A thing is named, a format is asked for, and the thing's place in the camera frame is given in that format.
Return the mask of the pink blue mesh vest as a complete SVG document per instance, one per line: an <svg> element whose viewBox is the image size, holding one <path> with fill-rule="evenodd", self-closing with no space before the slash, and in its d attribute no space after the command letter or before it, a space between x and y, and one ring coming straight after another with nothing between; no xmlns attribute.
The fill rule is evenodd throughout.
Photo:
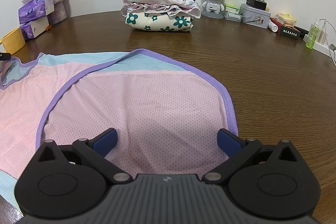
<svg viewBox="0 0 336 224"><path fill-rule="evenodd" d="M41 143L118 134L106 159L140 173L202 176L227 155L217 133L238 133L227 89L188 64L149 50L47 55L1 63L1 196Z"/></svg>

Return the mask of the yellow ceramic mug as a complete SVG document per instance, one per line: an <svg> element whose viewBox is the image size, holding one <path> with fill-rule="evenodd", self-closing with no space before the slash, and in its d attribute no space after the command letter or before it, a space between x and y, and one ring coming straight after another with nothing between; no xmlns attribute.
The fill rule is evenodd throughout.
<svg viewBox="0 0 336 224"><path fill-rule="evenodd" d="M25 46L26 42L20 27L17 27L1 38L1 52L13 55Z"/></svg>

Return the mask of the lower purple tissue pack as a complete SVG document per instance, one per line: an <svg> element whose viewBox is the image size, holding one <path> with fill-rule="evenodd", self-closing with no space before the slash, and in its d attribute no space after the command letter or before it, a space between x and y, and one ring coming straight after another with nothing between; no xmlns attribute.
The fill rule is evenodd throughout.
<svg viewBox="0 0 336 224"><path fill-rule="evenodd" d="M24 39L31 40L45 32L49 25L48 17L44 16L39 19L21 24L20 29Z"/></svg>

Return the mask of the purple tissue pack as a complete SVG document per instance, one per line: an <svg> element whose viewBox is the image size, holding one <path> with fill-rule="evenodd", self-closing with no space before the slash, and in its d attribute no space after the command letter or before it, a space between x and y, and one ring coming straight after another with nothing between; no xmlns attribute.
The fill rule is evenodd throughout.
<svg viewBox="0 0 336 224"><path fill-rule="evenodd" d="M54 0L23 0L18 9L19 24L25 24L54 12Z"/></svg>
<svg viewBox="0 0 336 224"><path fill-rule="evenodd" d="M45 32L49 25L48 17L44 16L39 19L21 24L20 29L24 39L31 40Z"/></svg>

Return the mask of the upper purple tissue pack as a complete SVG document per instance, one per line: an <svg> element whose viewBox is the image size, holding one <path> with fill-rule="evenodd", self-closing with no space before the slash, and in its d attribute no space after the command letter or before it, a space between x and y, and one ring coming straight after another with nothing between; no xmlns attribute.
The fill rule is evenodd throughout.
<svg viewBox="0 0 336 224"><path fill-rule="evenodd" d="M18 9L19 24L25 24L54 12L54 0L23 0Z"/></svg>

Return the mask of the green spray bottle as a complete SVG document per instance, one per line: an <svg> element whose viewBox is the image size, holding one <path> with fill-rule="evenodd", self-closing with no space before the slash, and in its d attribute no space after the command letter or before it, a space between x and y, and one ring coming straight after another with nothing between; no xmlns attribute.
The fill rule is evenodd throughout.
<svg viewBox="0 0 336 224"><path fill-rule="evenodd" d="M319 35L319 32L320 32L319 24L320 24L320 19L317 18L314 21L314 23L310 26L309 32L307 34L307 39L306 39L305 45L310 50L313 49L314 44L315 44L316 40L318 39L318 35Z"/></svg>

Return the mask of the white power strip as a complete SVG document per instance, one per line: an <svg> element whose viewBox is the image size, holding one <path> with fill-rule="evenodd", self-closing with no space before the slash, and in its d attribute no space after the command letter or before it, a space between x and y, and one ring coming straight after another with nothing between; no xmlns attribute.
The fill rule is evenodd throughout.
<svg viewBox="0 0 336 224"><path fill-rule="evenodd" d="M320 53L323 53L328 57L335 58L335 52L329 49L329 47L327 46L327 42L324 42L323 44L315 42L313 49Z"/></svg>

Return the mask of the black red gift box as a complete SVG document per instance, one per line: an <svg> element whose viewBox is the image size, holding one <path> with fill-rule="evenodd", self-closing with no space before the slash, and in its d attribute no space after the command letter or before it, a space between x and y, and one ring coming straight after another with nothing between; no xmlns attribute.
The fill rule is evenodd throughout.
<svg viewBox="0 0 336 224"><path fill-rule="evenodd" d="M298 40L299 38L304 38L305 35L308 34L308 30L302 29L300 27L288 27L286 25L281 24L275 18L270 18L270 21L278 27L278 31L276 32L278 35L286 36L287 38L291 38L294 40Z"/></svg>

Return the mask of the white small tube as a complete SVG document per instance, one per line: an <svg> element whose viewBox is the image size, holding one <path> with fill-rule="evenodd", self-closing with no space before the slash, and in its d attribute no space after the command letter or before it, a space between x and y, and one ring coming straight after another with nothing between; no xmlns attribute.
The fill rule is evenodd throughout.
<svg viewBox="0 0 336 224"><path fill-rule="evenodd" d="M275 23L273 23L271 20L268 23L268 28L274 33L278 32L278 26Z"/></svg>

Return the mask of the folded green flower garment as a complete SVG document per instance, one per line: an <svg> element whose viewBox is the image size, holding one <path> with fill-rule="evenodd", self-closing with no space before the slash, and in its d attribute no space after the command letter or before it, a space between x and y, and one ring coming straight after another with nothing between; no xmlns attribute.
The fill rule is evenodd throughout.
<svg viewBox="0 0 336 224"><path fill-rule="evenodd" d="M128 12L125 24L143 31L188 32L193 28L193 17L183 12L173 16L167 13Z"/></svg>

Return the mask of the folded pink floral garment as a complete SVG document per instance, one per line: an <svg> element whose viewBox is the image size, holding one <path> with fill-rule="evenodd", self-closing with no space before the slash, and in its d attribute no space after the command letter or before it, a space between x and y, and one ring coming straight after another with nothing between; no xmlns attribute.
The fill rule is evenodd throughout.
<svg viewBox="0 0 336 224"><path fill-rule="evenodd" d="M196 0L122 0L121 14L142 10L145 13L167 13L174 16L183 12L197 19L201 17L201 8Z"/></svg>

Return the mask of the white green small boxes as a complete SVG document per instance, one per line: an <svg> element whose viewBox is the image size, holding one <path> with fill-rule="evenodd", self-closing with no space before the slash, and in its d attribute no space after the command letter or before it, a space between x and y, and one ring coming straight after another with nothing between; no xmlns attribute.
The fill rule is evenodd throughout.
<svg viewBox="0 0 336 224"><path fill-rule="evenodd" d="M224 18L233 22L241 22L242 15L240 14L240 9L235 5L224 5Z"/></svg>

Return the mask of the black charger on tin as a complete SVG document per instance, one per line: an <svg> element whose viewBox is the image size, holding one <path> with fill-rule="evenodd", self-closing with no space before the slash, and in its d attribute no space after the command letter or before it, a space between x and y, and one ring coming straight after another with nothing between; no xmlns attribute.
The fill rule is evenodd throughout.
<svg viewBox="0 0 336 224"><path fill-rule="evenodd" d="M267 7L267 3L264 0L246 0L246 4L255 9L259 9L263 11L265 11Z"/></svg>

